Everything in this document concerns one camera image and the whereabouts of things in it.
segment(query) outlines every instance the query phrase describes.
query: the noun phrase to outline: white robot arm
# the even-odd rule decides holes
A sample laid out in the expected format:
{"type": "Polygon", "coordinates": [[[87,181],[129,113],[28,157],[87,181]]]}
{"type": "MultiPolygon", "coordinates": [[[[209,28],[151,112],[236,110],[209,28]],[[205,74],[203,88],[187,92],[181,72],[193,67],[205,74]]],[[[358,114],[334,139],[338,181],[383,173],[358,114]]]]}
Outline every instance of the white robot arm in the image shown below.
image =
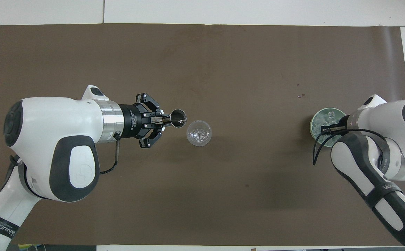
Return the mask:
{"type": "Polygon", "coordinates": [[[387,103],[373,95],[339,124],[323,129],[343,135],[331,150],[336,170],[405,245],[405,195],[392,182],[405,181],[405,100],[387,103]]]}
{"type": "Polygon", "coordinates": [[[100,171],[96,143],[118,146],[121,138],[137,138],[141,148],[150,148],[165,127],[185,123],[182,110],[164,114],[146,93],[137,95],[133,105],[122,105],[91,85],[81,100],[34,97],[17,102],[4,125],[6,144],[17,157],[11,157],[0,190],[0,250],[6,250],[40,199],[74,202],[94,189],[99,175],[108,172],[100,171]]]}

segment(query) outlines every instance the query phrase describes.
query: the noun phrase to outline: cup of ice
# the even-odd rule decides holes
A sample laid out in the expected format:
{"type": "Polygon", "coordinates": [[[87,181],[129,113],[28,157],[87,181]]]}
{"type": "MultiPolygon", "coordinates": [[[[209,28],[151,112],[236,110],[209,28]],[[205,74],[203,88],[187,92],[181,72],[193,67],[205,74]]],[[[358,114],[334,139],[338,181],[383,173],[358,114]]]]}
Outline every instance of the cup of ice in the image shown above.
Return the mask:
{"type": "MultiPolygon", "coordinates": [[[[321,127],[324,125],[332,125],[332,124],[337,124],[342,117],[344,117],[345,114],[341,110],[337,108],[324,108],[320,111],[318,111],[311,119],[311,126],[310,126],[310,131],[311,135],[314,139],[317,139],[318,135],[321,133],[321,127]]],[[[322,144],[323,141],[325,141],[330,135],[322,135],[319,138],[318,143],[322,144]]],[[[341,137],[341,135],[336,135],[333,138],[331,138],[325,146],[327,147],[332,147],[334,143],[341,137]]]]}

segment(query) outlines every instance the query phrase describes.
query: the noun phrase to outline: brown mat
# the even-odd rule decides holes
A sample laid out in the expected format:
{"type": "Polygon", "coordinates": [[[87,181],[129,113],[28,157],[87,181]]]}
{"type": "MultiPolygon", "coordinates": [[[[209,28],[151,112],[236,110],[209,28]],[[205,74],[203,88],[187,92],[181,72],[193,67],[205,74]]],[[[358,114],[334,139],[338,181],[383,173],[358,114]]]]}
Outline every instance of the brown mat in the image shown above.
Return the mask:
{"type": "MultiPolygon", "coordinates": [[[[39,202],[15,243],[399,245],[329,149],[312,166],[309,134],[322,108],[350,113],[374,93],[405,99],[398,27],[0,26],[0,186],[11,105],[79,99],[88,84],[123,104],[147,92],[166,112],[207,121],[212,141],[192,146],[187,126],[149,150],[123,140],[119,166],[91,195],[39,202]]],[[[110,167],[114,145],[98,150],[110,167]]]]}

